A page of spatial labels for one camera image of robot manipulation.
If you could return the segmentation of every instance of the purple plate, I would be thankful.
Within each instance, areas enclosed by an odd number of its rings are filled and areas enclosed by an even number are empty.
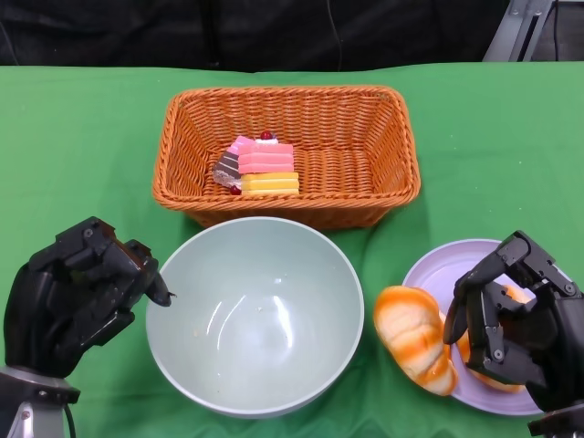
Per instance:
[[[403,284],[427,290],[446,314],[453,299],[454,282],[475,267],[499,243],[496,240],[473,239],[439,246],[418,260],[404,278]],[[496,281],[517,287],[508,276],[501,276]],[[529,296],[534,296],[531,291],[524,290]],[[457,348],[453,349],[453,363],[458,372],[458,385],[453,392],[455,399],[476,409],[501,415],[541,413],[527,391],[505,393],[483,384],[465,367]]]

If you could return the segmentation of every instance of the orange wicker basket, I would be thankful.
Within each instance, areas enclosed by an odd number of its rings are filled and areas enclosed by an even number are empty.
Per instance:
[[[294,145],[300,194],[233,196],[212,167],[238,135],[263,130]],[[386,87],[195,89],[174,97],[154,174],[154,198],[203,226],[278,216],[314,228],[376,224],[420,191],[402,96]]]

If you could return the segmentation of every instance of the bread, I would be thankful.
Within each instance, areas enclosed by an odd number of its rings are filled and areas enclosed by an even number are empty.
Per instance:
[[[526,293],[522,289],[518,289],[517,287],[511,286],[504,286],[506,293],[513,298],[515,301],[519,301],[520,303],[527,303],[531,301],[531,298],[526,295]],[[468,362],[471,357],[471,346],[470,341],[468,339],[468,330],[463,334],[463,336],[458,339],[456,342],[456,346],[458,347],[458,351],[460,351],[460,356],[464,363]],[[479,374],[476,371],[470,370],[471,373],[482,383],[490,386],[491,388],[495,388],[496,390],[505,391],[505,392],[520,392],[524,390],[526,387],[523,385],[505,385],[498,381],[494,381],[483,374]]]
[[[415,287],[387,287],[377,298],[373,322],[396,362],[418,385],[438,395],[454,391],[458,378],[443,344],[436,300]]]

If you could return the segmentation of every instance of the green table surface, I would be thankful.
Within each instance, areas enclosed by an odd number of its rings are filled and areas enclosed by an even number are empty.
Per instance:
[[[582,78],[584,64],[576,63],[254,75],[0,68],[0,308],[16,270],[56,233],[91,215],[116,226],[122,239],[146,243],[162,262],[200,231],[151,196],[172,95],[199,87],[389,85],[410,109],[422,192],[374,228],[327,233],[355,266],[366,306],[360,347],[337,382],[283,418],[244,421],[208,412],[158,371],[144,329],[144,298],[136,322],[90,350],[68,379],[81,389],[72,408],[78,436],[528,436],[526,418],[480,412],[416,387],[378,342],[371,313],[379,292],[400,284],[434,247],[501,239],[517,228],[582,280]]]

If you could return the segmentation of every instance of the yellow cake slice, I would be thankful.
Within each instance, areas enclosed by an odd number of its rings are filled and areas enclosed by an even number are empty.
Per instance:
[[[247,173],[241,177],[242,194],[298,194],[297,172]]]

